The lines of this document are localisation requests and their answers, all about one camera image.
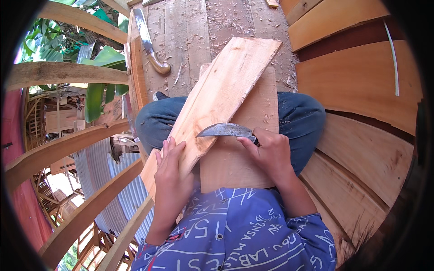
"corrugated roof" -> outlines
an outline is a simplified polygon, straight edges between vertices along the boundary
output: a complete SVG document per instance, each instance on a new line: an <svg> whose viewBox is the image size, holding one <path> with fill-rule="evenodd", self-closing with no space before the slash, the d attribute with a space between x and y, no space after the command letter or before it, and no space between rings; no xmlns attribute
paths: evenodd
<svg viewBox="0 0 434 271"><path fill-rule="evenodd" d="M137 159L140 159L140 154L138 153L124 153L120 157L120 162L117 163L113 160L111 154L108 153L107 162L110 168L110 174L112 178L118 175L121 171L123 171ZM121 204L127 220L130 220L133 217L134 213L137 211L137 209L143 203L147 196L148 192L146 191L145 185L143 184L140 176L137 176L119 193L119 203ZM146 238L153 218L154 207L152 207L151 211L148 213L145 220L140 225L140 228L135 234L135 238L138 242Z"/></svg>
<svg viewBox="0 0 434 271"><path fill-rule="evenodd" d="M76 170L86 199L112 179L107 162L107 154L110 153L110 138L74 153ZM115 197L95 218L95 221L104 232L112 231L118 236L127 225L119 199Z"/></svg>

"printed shirt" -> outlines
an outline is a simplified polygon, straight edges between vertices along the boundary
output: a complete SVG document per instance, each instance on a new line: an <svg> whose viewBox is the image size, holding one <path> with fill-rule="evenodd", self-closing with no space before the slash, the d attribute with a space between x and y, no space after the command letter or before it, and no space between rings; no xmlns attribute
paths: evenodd
<svg viewBox="0 0 434 271"><path fill-rule="evenodd" d="M273 189L195 189L161 246L141 241L132 271L334 270L333 237L319 213L286 218Z"/></svg>

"knife handle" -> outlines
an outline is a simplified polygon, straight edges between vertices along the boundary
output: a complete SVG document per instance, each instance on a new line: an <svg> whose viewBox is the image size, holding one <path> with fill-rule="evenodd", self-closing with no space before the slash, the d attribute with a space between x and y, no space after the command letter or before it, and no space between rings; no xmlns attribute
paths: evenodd
<svg viewBox="0 0 434 271"><path fill-rule="evenodd" d="M155 70L161 74L165 74L170 72L170 65L167 62L160 62L157 58L157 54L154 52L154 50L151 49L150 53L148 54L149 61L151 62L152 66L155 68Z"/></svg>

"wooden plank floor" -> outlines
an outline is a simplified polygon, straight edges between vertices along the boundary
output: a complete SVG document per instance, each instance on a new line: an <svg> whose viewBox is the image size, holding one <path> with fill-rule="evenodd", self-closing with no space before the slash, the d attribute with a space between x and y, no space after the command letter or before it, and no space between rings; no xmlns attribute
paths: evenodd
<svg viewBox="0 0 434 271"><path fill-rule="evenodd" d="M233 36L283 41L272 61L277 91L296 90L295 64L299 61L291 52L288 24L280 7L271 9L260 0L164 0L143 11L154 50L172 67L170 73L158 74L143 52L150 101L156 91L170 97L188 95L199 79L200 66L210 63Z"/></svg>

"blue jeans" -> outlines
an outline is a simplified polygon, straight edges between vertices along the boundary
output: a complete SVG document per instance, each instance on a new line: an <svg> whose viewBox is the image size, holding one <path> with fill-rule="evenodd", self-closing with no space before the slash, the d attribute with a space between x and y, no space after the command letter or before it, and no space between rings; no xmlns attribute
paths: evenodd
<svg viewBox="0 0 434 271"><path fill-rule="evenodd" d="M161 149L187 97L167 98L145 105L135 128L146 152ZM315 150L326 120L324 107L300 93L278 92L279 134L289 137L291 164L298 176Z"/></svg>

